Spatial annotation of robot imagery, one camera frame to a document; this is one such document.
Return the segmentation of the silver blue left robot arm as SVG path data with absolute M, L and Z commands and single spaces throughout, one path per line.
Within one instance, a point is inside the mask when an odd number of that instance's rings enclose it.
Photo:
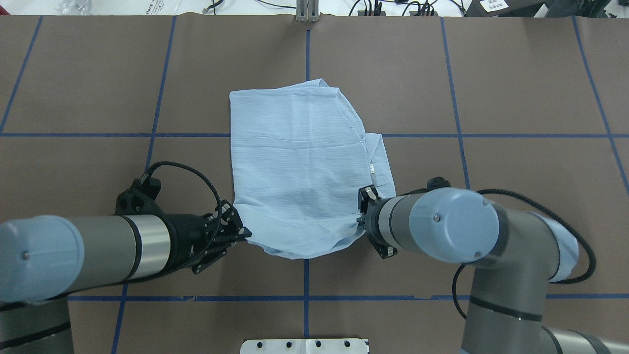
M 250 236 L 226 201 L 205 215 L 122 203 L 113 215 L 3 222 L 1 352 L 72 354 L 70 294 L 200 273 Z

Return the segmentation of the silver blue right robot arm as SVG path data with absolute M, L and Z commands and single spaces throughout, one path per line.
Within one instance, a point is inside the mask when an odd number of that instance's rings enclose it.
M 550 284 L 596 269 L 588 242 L 541 204 L 508 190 L 424 188 L 385 199 L 359 190 L 359 226 L 383 259 L 399 249 L 474 267 L 461 354 L 626 354 L 628 345 L 543 325 Z

